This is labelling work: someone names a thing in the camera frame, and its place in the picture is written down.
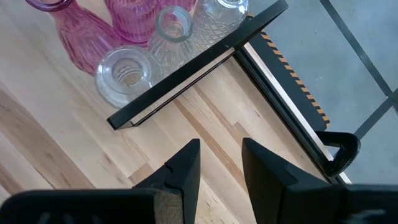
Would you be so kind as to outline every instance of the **black handle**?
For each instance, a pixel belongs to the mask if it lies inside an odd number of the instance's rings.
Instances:
[[[315,131],[326,146],[339,147],[335,158],[324,167],[325,175],[334,177],[342,173],[354,161],[359,153],[361,142],[351,133]]]

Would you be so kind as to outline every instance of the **vase opening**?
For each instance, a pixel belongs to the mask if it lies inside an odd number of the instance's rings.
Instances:
[[[157,32],[171,42],[182,42],[192,35],[191,15],[180,6],[168,6],[156,19]]]

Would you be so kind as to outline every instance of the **gray floor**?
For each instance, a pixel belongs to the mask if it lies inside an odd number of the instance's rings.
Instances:
[[[255,15],[273,2],[252,0],[249,11]],[[289,8],[265,31],[330,118],[329,130],[361,138],[348,177],[398,184],[398,1],[330,0],[373,67],[320,0],[286,2]]]

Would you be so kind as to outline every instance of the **black metal frame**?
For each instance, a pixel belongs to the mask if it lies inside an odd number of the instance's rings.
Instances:
[[[330,161],[326,158],[311,135],[306,131],[296,115],[294,115],[294,112],[275,89],[271,81],[263,74],[258,64],[251,58],[245,47],[237,51],[234,54],[234,58],[238,61],[263,97],[273,107],[284,124],[289,128],[290,132],[295,136],[296,140],[317,166],[318,170],[320,170],[324,178],[331,184],[345,184],[344,180],[339,175],[330,176],[326,174],[328,167],[330,167]]]
[[[115,130],[140,125],[146,119],[155,114],[158,110],[162,109],[167,103],[170,103],[174,98],[183,93],[187,88],[189,88],[205,75],[207,75],[220,63],[227,60],[230,56],[232,56],[232,53],[235,50],[240,49],[245,43],[252,39],[263,28],[265,28],[266,25],[272,22],[279,14],[281,14],[286,9],[286,2],[284,0],[278,0],[272,6],[268,7],[266,10],[258,14],[255,18],[244,21],[238,29],[227,35],[223,40],[219,41],[217,44],[204,51],[202,54],[185,64],[176,72],[169,75],[160,83],[156,84],[151,89],[143,93],[141,96],[130,102],[128,105],[117,111],[112,116],[110,116],[108,118],[108,123]],[[220,57],[228,51],[231,51],[231,53],[227,54],[225,58],[222,58],[219,63],[212,66],[207,71],[204,71],[203,74],[200,74],[198,78],[194,79],[194,81],[185,85],[180,91],[173,94],[164,102],[161,102],[161,104],[159,106],[156,106],[154,110],[145,114],[140,120],[136,121],[135,123],[131,121],[134,117],[136,117],[148,107],[156,103],[166,94],[170,93],[173,89],[176,89],[176,87],[182,85],[194,74],[200,72],[203,67],[208,66],[216,58]]]

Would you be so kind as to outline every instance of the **light wood surface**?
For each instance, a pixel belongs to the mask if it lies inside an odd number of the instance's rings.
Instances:
[[[81,1],[109,21],[102,1]],[[130,188],[201,139],[197,223],[255,223],[241,141],[252,137],[321,178],[240,66],[229,59],[138,128],[69,61],[46,13],[0,0],[0,202],[30,189]]]

